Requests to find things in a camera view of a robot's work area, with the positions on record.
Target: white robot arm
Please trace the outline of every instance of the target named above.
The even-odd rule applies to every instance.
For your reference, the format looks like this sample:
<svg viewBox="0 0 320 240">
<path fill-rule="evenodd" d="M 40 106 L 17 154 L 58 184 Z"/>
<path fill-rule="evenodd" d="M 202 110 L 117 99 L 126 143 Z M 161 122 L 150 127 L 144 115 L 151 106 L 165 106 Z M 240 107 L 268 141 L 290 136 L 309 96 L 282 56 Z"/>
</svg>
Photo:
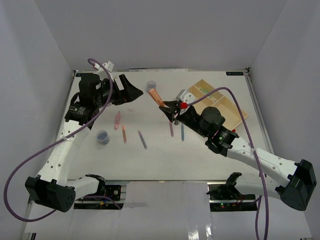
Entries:
<svg viewBox="0 0 320 240">
<path fill-rule="evenodd" d="M 56 145 L 37 176 L 27 178 L 25 187 L 35 203 L 66 212 L 76 199 L 90 194 L 105 194 L 105 181 L 102 177 L 87 174 L 77 180 L 68 180 L 68 173 L 77 149 L 93 126 L 91 119 L 99 113 L 108 97 L 111 95 L 111 104 L 121 105 L 132 102 L 143 94 L 124 74 L 118 76 L 123 89 L 120 90 L 112 80 L 111 92 L 110 80 L 106 77 L 101 70 L 97 74 L 86 73 L 81 76 L 79 92 L 71 99 L 63 129 L 72 133 L 79 129 L 79 125 L 91 124 Z"/>
</svg>

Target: marker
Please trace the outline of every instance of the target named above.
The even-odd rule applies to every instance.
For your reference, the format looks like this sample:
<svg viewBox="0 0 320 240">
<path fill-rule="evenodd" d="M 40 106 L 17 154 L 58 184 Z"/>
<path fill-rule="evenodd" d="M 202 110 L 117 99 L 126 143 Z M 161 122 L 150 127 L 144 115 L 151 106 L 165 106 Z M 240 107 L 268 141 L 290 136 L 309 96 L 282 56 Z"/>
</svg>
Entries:
<svg viewBox="0 0 320 240">
<path fill-rule="evenodd" d="M 185 140 L 185 130 L 184 130 L 184 125 L 181 123 L 181 140 Z"/>
<path fill-rule="evenodd" d="M 144 149 L 147 149 L 147 144 L 146 144 L 146 142 L 144 140 L 144 137 L 142 136 L 142 133 L 140 132 L 140 130 L 138 130 L 138 134 L 140 136 L 140 139 L 141 139 L 141 142 L 142 142 L 142 144 L 144 146 Z"/>
<path fill-rule="evenodd" d="M 169 121 L 169 126 L 170 126 L 170 132 L 171 132 L 171 137 L 174 136 L 174 129 L 172 128 L 172 122 Z"/>
<path fill-rule="evenodd" d="M 114 129 L 115 130 L 117 130 L 119 128 L 120 118 L 121 118 L 121 114 L 120 114 L 120 111 L 118 111 L 118 113 L 114 119 Z"/>
<path fill-rule="evenodd" d="M 126 130 L 125 130 L 125 126 L 123 125 L 122 125 L 122 135 L 123 135 L 123 141 L 126 144 L 127 143 Z"/>
</svg>

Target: orange marker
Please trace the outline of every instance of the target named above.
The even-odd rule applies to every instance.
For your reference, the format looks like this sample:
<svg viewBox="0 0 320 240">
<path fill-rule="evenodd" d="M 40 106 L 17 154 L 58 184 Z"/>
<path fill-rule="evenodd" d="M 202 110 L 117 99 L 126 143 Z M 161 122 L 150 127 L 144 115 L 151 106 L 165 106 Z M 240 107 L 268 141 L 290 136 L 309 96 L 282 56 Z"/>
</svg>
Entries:
<svg viewBox="0 0 320 240">
<path fill-rule="evenodd" d="M 159 94 L 157 93 L 157 91 L 155 89 L 150 89 L 149 91 L 149 95 L 152 97 L 152 99 L 161 107 L 165 106 L 164 101 L 161 99 L 161 97 L 159 96 Z"/>
<path fill-rule="evenodd" d="M 123 125 L 122 125 L 122 134 L 123 134 L 123 141 L 126 144 L 127 143 L 127 137 L 126 137 L 125 126 L 123 126 Z"/>
</svg>

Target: blue marker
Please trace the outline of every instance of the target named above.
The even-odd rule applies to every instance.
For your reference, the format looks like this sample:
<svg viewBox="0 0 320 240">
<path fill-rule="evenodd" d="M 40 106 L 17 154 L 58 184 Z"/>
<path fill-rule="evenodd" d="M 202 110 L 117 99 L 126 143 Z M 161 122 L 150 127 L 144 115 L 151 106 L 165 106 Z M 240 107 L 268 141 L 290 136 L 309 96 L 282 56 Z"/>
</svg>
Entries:
<svg viewBox="0 0 320 240">
<path fill-rule="evenodd" d="M 181 123 L 181 140 L 185 140 L 185 131 L 184 131 L 184 125 Z"/>
</svg>

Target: pink marker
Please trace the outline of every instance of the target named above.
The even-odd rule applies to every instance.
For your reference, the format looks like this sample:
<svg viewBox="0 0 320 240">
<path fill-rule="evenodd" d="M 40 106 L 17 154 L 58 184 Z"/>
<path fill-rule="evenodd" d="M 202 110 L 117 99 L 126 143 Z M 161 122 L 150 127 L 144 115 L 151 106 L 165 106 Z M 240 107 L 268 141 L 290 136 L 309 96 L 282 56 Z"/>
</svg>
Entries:
<svg viewBox="0 0 320 240">
<path fill-rule="evenodd" d="M 121 114 L 120 114 L 120 111 L 118 111 L 118 113 L 114 119 L 114 129 L 115 130 L 117 130 L 119 128 L 120 118 L 121 118 Z"/>
</svg>

